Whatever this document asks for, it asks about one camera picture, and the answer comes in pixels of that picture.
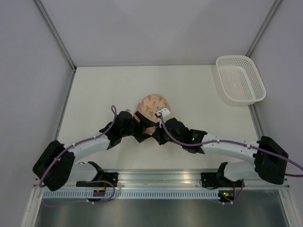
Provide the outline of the floral mesh laundry bag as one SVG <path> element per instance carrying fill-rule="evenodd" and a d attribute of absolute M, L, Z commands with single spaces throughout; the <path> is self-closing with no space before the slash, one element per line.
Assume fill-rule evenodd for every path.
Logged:
<path fill-rule="evenodd" d="M 161 108 L 167 108 L 171 111 L 168 101 L 164 96 L 160 94 L 150 94 L 138 104 L 136 111 L 134 112 L 134 117 L 139 122 L 140 119 L 135 115 L 136 112 L 139 112 L 148 120 L 159 123 L 160 119 L 157 118 L 155 114 Z"/>

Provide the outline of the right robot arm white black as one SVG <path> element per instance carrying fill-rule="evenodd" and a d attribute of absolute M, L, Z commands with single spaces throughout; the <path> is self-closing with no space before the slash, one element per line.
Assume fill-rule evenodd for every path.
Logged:
<path fill-rule="evenodd" d="M 157 125 L 152 137 L 163 145 L 173 142 L 192 154 L 221 155 L 238 159 L 238 163 L 220 164 L 216 181 L 226 187 L 232 182 L 256 178 L 276 185 L 284 183 L 289 157 L 272 138 L 262 136 L 261 140 L 228 140 L 206 131 L 187 128 L 176 118 L 169 119 L 164 126 Z"/>

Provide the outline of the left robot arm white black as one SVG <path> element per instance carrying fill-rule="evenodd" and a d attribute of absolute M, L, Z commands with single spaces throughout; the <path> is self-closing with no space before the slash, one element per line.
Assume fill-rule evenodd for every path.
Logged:
<path fill-rule="evenodd" d="M 158 122 L 147 119 L 139 112 L 121 111 L 114 114 L 105 128 L 89 138 L 71 144 L 58 140 L 50 142 L 33 166 L 33 173 L 40 180 L 39 187 L 56 191 L 71 179 L 87 181 L 92 187 L 99 187 L 103 183 L 103 175 L 97 171 L 96 165 L 85 164 L 76 168 L 76 163 L 115 147 L 124 137 L 133 136 L 138 142 L 143 142 L 151 137 L 146 131 L 158 125 Z"/>

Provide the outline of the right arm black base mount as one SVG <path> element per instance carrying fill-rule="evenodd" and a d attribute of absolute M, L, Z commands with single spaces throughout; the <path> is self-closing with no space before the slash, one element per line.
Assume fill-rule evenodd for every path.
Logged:
<path fill-rule="evenodd" d="M 200 174 L 199 183 L 203 188 L 214 190 L 218 188 L 228 187 L 227 183 L 220 182 L 217 177 L 216 173 L 212 172 L 204 172 Z"/>

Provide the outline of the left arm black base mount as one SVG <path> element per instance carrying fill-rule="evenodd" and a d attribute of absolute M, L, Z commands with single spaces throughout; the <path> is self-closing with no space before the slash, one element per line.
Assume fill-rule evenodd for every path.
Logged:
<path fill-rule="evenodd" d="M 103 172 L 97 173 L 97 175 L 90 181 L 77 181 L 77 187 L 111 187 L 111 183 L 114 187 L 117 186 L 118 182 L 117 172 Z"/>

